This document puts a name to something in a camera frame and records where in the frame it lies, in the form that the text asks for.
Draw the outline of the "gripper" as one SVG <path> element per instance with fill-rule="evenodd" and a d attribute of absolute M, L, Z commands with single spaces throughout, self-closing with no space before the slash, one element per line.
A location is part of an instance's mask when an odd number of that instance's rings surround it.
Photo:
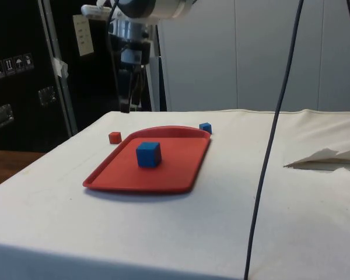
<path fill-rule="evenodd" d="M 122 41 L 120 43 L 120 60 L 125 64 L 147 65 L 151 54 L 150 41 Z M 132 104 L 138 106 L 141 102 L 141 95 L 145 87 L 145 69 L 140 66 L 135 73 L 134 89 L 132 69 L 121 69 L 118 73 L 118 95 L 120 101 L 120 111 L 129 113 Z"/>

